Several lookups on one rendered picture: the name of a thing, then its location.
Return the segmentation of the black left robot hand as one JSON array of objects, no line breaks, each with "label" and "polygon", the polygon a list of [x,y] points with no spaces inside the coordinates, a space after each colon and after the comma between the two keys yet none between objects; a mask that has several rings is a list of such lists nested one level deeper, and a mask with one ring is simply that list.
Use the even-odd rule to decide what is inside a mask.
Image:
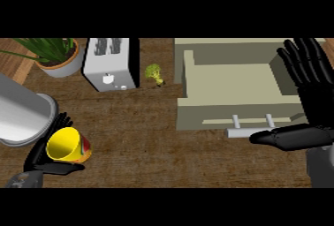
[{"label": "black left robot hand", "polygon": [[67,113],[61,113],[47,131],[45,136],[39,139],[35,147],[30,150],[29,157],[24,163],[24,171],[41,170],[45,174],[67,176],[76,171],[85,170],[85,166],[79,163],[55,162],[47,151],[48,142],[54,133],[73,126],[73,120]]}]

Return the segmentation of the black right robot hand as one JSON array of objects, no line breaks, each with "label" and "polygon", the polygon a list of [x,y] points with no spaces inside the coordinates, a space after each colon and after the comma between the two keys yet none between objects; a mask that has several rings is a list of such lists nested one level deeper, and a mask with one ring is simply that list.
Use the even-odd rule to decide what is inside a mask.
[{"label": "black right robot hand", "polygon": [[316,38],[284,41],[277,50],[284,60],[307,114],[307,124],[256,132],[250,143],[284,151],[332,146],[334,143],[334,68]]}]

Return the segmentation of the yellow cup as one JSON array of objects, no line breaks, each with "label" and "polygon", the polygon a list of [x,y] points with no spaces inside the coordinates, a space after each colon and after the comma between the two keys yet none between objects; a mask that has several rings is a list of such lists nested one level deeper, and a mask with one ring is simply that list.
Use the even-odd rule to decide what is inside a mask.
[{"label": "yellow cup", "polygon": [[52,134],[47,152],[55,161],[85,162],[92,155],[91,141],[73,127],[66,127]]}]

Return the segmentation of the beige open drawer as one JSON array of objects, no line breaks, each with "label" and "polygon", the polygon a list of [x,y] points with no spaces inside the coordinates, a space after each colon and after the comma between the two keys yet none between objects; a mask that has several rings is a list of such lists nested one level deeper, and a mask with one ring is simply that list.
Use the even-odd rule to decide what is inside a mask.
[{"label": "beige open drawer", "polygon": [[296,84],[277,57],[268,64],[199,65],[184,53],[184,97],[178,99],[180,130],[264,127],[271,114],[277,127],[302,124],[307,115]]}]

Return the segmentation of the grey cylindrical pot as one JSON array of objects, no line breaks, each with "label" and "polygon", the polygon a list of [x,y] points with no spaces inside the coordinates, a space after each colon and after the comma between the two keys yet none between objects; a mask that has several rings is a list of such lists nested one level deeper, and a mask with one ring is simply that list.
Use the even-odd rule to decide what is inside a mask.
[{"label": "grey cylindrical pot", "polygon": [[48,94],[36,94],[0,73],[0,143],[23,147],[47,134],[60,114]]}]

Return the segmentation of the beige cabinet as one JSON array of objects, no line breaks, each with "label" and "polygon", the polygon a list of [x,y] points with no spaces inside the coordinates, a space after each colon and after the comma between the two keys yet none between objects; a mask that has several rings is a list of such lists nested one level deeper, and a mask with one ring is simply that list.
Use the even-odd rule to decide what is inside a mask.
[{"label": "beige cabinet", "polygon": [[286,38],[175,38],[175,82],[183,82],[187,50],[194,51],[196,63],[200,65],[268,64],[284,41]]}]

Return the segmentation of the potted green plant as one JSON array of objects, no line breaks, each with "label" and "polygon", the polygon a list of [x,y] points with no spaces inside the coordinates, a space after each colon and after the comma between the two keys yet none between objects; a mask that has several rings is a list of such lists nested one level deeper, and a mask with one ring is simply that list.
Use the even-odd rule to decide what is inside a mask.
[{"label": "potted green plant", "polygon": [[35,56],[2,49],[0,52],[33,60],[54,78],[66,78],[82,70],[85,48],[75,38],[16,38],[16,42]]}]

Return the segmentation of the white toaster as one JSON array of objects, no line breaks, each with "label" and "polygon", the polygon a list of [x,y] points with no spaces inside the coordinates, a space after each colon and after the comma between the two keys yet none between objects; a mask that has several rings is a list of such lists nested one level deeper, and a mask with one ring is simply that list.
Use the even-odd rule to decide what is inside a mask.
[{"label": "white toaster", "polygon": [[89,38],[83,75],[100,92],[140,88],[140,38]]}]

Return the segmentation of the green broccoli floret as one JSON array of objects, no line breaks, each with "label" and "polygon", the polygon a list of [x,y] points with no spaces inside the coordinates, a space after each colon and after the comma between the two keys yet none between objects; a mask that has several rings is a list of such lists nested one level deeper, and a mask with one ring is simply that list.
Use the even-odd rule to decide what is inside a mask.
[{"label": "green broccoli floret", "polygon": [[151,64],[147,67],[146,76],[147,76],[147,78],[154,78],[156,79],[156,83],[157,83],[159,87],[162,85],[165,85],[165,80],[162,78],[162,67],[160,67],[159,64]]}]

